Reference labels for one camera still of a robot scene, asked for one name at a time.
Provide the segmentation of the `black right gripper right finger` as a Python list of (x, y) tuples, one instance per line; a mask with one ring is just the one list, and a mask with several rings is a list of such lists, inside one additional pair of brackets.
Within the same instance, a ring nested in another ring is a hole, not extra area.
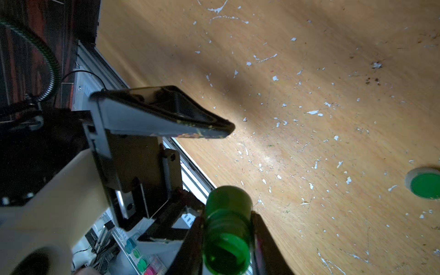
[(252, 212), (254, 275), (294, 275), (286, 263), (261, 215)]

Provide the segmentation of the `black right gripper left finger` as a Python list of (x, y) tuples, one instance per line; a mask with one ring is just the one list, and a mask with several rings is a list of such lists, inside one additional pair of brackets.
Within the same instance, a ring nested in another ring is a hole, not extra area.
[(174, 85), (98, 91), (90, 95), (96, 161), (155, 158), (157, 138), (224, 139), (236, 126)]

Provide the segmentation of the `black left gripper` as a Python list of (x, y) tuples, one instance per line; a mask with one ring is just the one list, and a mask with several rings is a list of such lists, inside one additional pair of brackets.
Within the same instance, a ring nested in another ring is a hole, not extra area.
[(141, 241), (183, 241), (166, 275), (202, 275), (205, 218), (197, 217), (189, 231), (174, 227), (184, 212), (200, 215), (204, 204), (183, 189), (179, 152), (156, 137), (117, 135), (82, 122), (100, 174), (114, 223), (125, 231), (143, 219)]

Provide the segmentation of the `green paint jar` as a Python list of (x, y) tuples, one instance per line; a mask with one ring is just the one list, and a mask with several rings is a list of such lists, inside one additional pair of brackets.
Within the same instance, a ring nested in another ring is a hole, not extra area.
[(203, 260), (214, 275), (242, 275), (250, 265), (252, 200), (235, 186), (213, 190), (205, 207)]

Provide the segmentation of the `green paint jar lid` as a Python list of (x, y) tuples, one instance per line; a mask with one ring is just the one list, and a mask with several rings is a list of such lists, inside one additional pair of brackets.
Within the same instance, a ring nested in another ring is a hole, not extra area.
[(440, 198), (440, 171), (431, 167), (420, 167), (409, 171), (405, 186), (416, 196), (425, 199)]

